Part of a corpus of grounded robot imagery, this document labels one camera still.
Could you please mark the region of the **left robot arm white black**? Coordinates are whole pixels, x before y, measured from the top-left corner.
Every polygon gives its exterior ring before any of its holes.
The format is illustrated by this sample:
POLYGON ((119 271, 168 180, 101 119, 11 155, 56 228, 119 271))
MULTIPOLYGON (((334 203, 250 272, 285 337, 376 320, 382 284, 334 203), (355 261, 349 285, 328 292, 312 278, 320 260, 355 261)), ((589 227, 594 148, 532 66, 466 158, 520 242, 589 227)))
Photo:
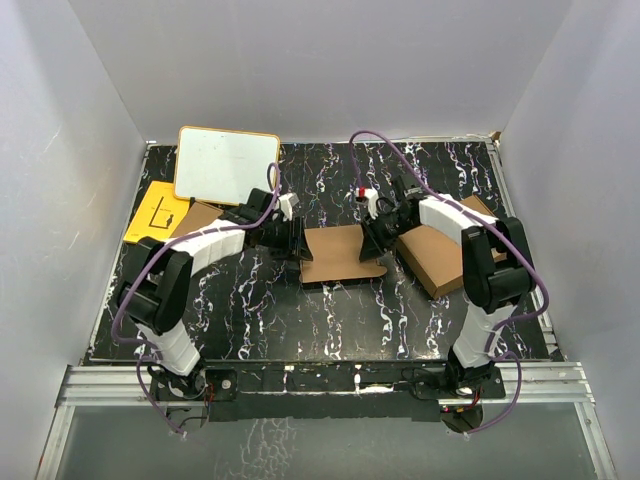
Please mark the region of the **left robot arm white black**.
POLYGON ((252 189, 245 203, 228 208, 212 223, 167 241, 145 237, 135 245, 117 297, 112 332, 125 318, 143 335, 155 363, 154 380, 184 399, 204 394, 207 376, 198 348, 183 322, 191 278, 214 263, 264 247, 287 261, 311 261, 304 221, 294 214, 295 193, 252 189))

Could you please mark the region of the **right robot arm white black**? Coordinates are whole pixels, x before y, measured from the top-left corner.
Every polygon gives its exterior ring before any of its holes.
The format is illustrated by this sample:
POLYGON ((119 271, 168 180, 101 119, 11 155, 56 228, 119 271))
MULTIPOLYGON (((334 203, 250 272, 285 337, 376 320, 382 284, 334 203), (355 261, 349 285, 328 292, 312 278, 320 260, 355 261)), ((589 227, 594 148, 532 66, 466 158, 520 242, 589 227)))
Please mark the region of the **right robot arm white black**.
POLYGON ((536 286, 524 226, 515 217, 481 214, 447 194, 429 194, 409 174, 396 177, 392 186, 393 200, 374 188, 355 189, 356 201, 367 208, 360 222, 359 260, 377 259, 401 235, 430 227, 461 247, 467 302, 464 324, 443 370, 414 373, 408 382, 415 393, 477 395, 494 374, 493 351, 503 323, 536 286))

